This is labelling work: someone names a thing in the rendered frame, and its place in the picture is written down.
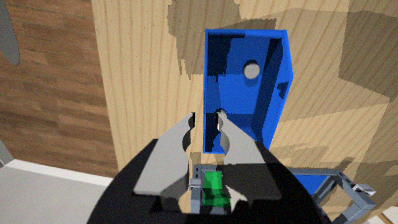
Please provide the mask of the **blue bin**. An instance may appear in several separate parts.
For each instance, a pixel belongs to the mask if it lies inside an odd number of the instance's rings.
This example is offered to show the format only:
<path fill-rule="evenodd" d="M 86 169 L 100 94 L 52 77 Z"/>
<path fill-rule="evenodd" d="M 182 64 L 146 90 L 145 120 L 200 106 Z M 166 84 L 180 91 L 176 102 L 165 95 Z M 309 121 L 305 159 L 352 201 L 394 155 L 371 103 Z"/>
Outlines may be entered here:
<path fill-rule="evenodd" d="M 260 68 L 253 79 L 248 63 Z M 218 110 L 269 150 L 292 80 L 287 30 L 205 29 L 203 153 L 225 154 Z"/>

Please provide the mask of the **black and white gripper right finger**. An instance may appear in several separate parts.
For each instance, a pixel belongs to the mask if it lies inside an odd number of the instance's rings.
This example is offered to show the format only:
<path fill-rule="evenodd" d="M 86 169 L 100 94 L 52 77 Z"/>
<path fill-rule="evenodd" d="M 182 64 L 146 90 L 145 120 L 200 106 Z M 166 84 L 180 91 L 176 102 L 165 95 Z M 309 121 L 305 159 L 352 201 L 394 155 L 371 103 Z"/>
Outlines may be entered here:
<path fill-rule="evenodd" d="M 220 112 L 215 122 L 225 151 L 222 190 L 232 211 L 238 200 L 245 200 L 251 216 L 276 224 L 328 224 L 305 187 L 260 141 Z"/>

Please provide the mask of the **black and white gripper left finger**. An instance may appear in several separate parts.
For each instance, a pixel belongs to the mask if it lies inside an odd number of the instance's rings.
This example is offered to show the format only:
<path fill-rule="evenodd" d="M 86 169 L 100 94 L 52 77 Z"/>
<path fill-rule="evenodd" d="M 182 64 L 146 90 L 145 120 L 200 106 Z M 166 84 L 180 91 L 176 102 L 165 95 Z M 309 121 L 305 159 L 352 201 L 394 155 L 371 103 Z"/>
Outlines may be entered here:
<path fill-rule="evenodd" d="M 189 188 L 189 128 L 195 128 L 195 112 L 153 139 L 115 176 L 86 224 L 129 224 L 163 212 L 168 197 L 179 203 Z"/>

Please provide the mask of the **grey metal shelf rack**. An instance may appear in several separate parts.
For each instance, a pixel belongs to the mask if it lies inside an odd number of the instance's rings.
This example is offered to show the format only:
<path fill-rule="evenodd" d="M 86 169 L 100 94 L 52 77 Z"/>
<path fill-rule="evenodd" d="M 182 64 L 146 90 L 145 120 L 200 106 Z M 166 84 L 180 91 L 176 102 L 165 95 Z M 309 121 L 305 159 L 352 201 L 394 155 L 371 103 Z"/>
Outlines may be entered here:
<path fill-rule="evenodd" d="M 190 179 L 189 182 L 189 190 L 191 190 L 191 213 L 223 215 L 232 213 L 230 198 L 222 190 L 222 167 L 207 165 L 193 166 L 192 178 L 195 179 Z M 367 184 L 355 185 L 340 170 L 288 170 L 292 172 L 315 200 L 328 224 L 352 224 L 376 206 L 368 197 L 371 197 L 376 191 Z M 335 220 L 331 221 L 320 206 L 320 203 L 337 184 L 351 197 L 354 203 Z"/>

